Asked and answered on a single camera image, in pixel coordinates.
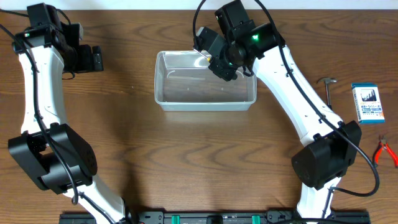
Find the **black yellow screwdriver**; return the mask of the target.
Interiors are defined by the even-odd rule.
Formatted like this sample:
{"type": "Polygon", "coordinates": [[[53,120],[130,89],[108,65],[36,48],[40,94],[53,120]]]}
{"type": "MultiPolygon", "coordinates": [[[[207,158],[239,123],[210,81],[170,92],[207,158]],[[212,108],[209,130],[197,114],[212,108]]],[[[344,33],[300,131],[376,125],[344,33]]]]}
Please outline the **black yellow screwdriver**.
{"type": "Polygon", "coordinates": [[[194,48],[194,47],[192,48],[192,50],[193,50],[194,52],[198,53],[199,55],[201,55],[203,58],[205,58],[207,62],[210,62],[210,61],[211,61],[211,55],[204,54],[204,53],[202,53],[201,51],[197,50],[197,49],[194,48]]]}

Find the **clear plastic storage box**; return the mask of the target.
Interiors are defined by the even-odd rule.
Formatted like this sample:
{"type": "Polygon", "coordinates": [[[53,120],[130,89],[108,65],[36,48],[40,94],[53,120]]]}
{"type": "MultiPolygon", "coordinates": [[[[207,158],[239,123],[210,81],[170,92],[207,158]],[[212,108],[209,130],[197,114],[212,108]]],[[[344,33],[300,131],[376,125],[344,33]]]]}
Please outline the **clear plastic storage box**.
{"type": "Polygon", "coordinates": [[[229,82],[208,69],[209,62],[192,50],[160,51],[154,98],[164,111],[246,111],[257,98],[257,80],[237,70],[229,82]]]}

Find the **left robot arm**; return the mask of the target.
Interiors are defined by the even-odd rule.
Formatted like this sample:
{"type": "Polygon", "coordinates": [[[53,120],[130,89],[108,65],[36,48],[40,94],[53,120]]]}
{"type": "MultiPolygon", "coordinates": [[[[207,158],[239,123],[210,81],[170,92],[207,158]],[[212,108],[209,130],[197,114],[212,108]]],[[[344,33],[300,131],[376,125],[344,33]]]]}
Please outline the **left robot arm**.
{"type": "Polygon", "coordinates": [[[10,155],[41,190],[69,197],[93,223],[131,223],[124,199],[98,175],[93,148],[68,124],[63,75],[101,72],[98,46],[82,44],[79,23],[62,22],[61,10],[27,7],[30,25],[12,36],[24,72],[25,113],[21,134],[8,141],[10,155]]]}

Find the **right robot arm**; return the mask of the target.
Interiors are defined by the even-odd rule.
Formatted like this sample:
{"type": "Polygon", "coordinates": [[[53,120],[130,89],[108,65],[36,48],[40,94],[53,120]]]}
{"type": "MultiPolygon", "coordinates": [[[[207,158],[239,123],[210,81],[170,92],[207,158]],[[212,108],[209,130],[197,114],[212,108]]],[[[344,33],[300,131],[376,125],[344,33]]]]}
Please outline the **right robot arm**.
{"type": "Polygon", "coordinates": [[[333,194],[359,151],[358,124],[344,122],[320,99],[273,21],[255,25],[241,1],[225,4],[215,17],[220,32],[202,27],[195,36],[197,49],[210,54],[209,68],[217,77],[234,80],[242,68],[270,89],[303,145],[292,158],[302,182],[297,213],[303,219],[330,217],[333,194]]]}

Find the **small steel hammer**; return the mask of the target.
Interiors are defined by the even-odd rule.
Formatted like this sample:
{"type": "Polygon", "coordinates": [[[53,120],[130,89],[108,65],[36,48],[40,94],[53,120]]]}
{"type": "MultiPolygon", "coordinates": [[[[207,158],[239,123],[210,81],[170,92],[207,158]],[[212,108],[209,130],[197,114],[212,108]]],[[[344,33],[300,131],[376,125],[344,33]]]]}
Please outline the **small steel hammer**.
{"type": "Polygon", "coordinates": [[[331,98],[330,98],[330,88],[329,85],[332,83],[337,83],[338,80],[332,77],[323,77],[317,81],[317,83],[324,83],[325,85],[325,92],[326,92],[326,103],[329,109],[333,109],[331,105],[331,98]]]}

